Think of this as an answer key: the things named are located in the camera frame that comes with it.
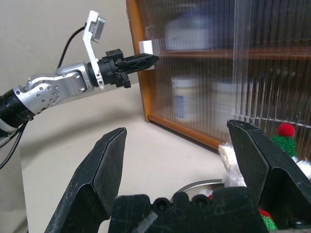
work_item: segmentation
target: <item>wooden shelf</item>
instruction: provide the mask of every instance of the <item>wooden shelf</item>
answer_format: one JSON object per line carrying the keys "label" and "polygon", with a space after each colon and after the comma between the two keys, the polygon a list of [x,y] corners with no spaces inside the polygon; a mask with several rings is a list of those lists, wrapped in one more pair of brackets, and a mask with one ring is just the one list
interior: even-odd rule
{"label": "wooden shelf", "polygon": [[198,142],[201,142],[209,147],[212,147],[218,150],[218,146],[223,143],[222,140],[212,137],[208,134],[202,133],[200,131],[191,129],[185,125],[174,123],[165,119],[162,119],[158,116],[148,115],[148,119],[160,125],[163,125],[173,131],[181,133],[189,138],[192,138]]}
{"label": "wooden shelf", "polygon": [[[311,59],[311,47],[294,48],[257,48],[240,51],[237,58],[248,58],[253,60],[307,60]],[[222,58],[233,59],[233,50],[179,50],[165,51],[160,54],[162,57],[183,57],[183,58]]]}

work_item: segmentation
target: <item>white plush toy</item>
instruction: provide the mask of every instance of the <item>white plush toy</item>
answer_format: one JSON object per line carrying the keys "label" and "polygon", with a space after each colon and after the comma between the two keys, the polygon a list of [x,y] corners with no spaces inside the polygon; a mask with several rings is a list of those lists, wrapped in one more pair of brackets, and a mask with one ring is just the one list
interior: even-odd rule
{"label": "white plush toy", "polygon": [[[239,169],[237,157],[235,155],[233,146],[230,143],[220,145],[218,148],[218,153],[226,169],[226,174],[223,178],[223,183],[225,187],[246,187],[244,178]],[[292,159],[306,175],[306,177],[311,180],[311,163],[308,161],[299,161],[297,157],[292,157]],[[210,196],[212,194],[212,190],[202,190],[200,191],[200,194]]]}

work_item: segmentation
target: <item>white jar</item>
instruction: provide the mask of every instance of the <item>white jar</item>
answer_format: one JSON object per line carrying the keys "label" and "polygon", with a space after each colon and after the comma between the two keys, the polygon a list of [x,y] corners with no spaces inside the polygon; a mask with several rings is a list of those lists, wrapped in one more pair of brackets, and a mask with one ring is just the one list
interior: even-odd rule
{"label": "white jar", "polygon": [[227,125],[227,121],[230,119],[234,119],[234,114],[232,114],[232,100],[236,95],[247,95],[247,88],[242,90],[241,83],[223,83],[221,81],[213,81],[211,84],[211,92],[210,98],[214,102],[215,108],[213,109],[214,115],[214,127],[215,132],[217,132],[214,136],[221,137],[226,134],[229,135],[229,130]]}
{"label": "white jar", "polygon": [[173,112],[176,121],[184,124],[195,123],[200,111],[199,81],[194,75],[172,77]]}
{"label": "white jar", "polygon": [[203,16],[185,16],[166,25],[165,45],[167,50],[205,50],[213,48],[208,36],[209,20]]}

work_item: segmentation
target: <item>wire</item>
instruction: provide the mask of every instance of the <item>wire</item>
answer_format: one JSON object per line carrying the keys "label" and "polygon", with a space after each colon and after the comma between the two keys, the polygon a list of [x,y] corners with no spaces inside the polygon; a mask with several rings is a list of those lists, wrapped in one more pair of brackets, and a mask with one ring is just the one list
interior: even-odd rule
{"label": "wire", "polygon": [[20,132],[20,128],[16,130],[14,134],[12,134],[5,142],[1,144],[0,149],[4,147],[6,144],[8,144],[19,132]]}
{"label": "wire", "polygon": [[60,59],[59,59],[59,63],[58,63],[58,65],[57,65],[57,68],[56,68],[56,69],[58,69],[58,68],[61,67],[61,65],[62,65],[62,63],[63,63],[63,60],[64,60],[64,57],[65,57],[65,54],[66,54],[66,51],[67,51],[68,46],[69,46],[70,42],[72,41],[72,39],[73,39],[77,34],[79,34],[80,32],[82,32],[85,28],[86,28],[86,27],[83,26],[83,27],[79,28],[78,30],[76,30],[76,31],[71,35],[71,37],[69,38],[69,40],[67,41],[67,43],[66,43],[66,45],[65,45],[65,47],[64,47],[62,56],[61,56]]}
{"label": "wire", "polygon": [[[18,144],[19,144],[19,141],[20,141],[20,139],[21,139],[21,137],[22,137],[22,135],[23,135],[23,133],[24,133],[24,130],[25,130],[25,128],[26,128],[26,125],[27,125],[27,123],[23,124],[23,125],[17,130],[18,136],[17,136],[17,138],[16,138],[16,141],[15,141],[14,145],[12,146],[12,148],[11,148],[9,154],[7,155],[7,157],[6,157],[6,158],[4,159],[4,161],[0,164],[0,170],[8,163],[8,161],[9,161],[9,160],[11,159],[11,157],[13,156],[13,154],[14,154],[14,152],[15,152],[15,150],[16,150]],[[11,141],[14,137],[15,137],[15,136],[12,136],[12,138],[8,139],[8,140],[5,142],[5,144],[7,144],[8,141]]]}

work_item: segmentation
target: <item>stuffed toy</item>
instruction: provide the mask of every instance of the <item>stuffed toy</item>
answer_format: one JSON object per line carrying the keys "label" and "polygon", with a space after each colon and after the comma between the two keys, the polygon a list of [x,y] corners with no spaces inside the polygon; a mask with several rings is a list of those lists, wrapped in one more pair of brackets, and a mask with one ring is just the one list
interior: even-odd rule
{"label": "stuffed toy", "polygon": [[[295,130],[291,124],[282,123],[278,130],[277,136],[271,138],[282,150],[287,152],[291,158],[295,161],[302,172],[311,179],[311,163],[308,161],[299,161],[296,153],[296,143],[293,140]],[[235,155],[233,146],[230,143],[225,143],[220,145],[218,148],[218,153],[222,159],[222,162],[226,169],[225,177],[223,178],[223,183],[225,187],[238,187],[245,186],[244,178],[240,172],[237,157]],[[212,190],[205,189],[200,192],[212,199]],[[267,229],[269,231],[277,230],[271,216],[263,211],[259,210],[262,220],[264,221]]]}

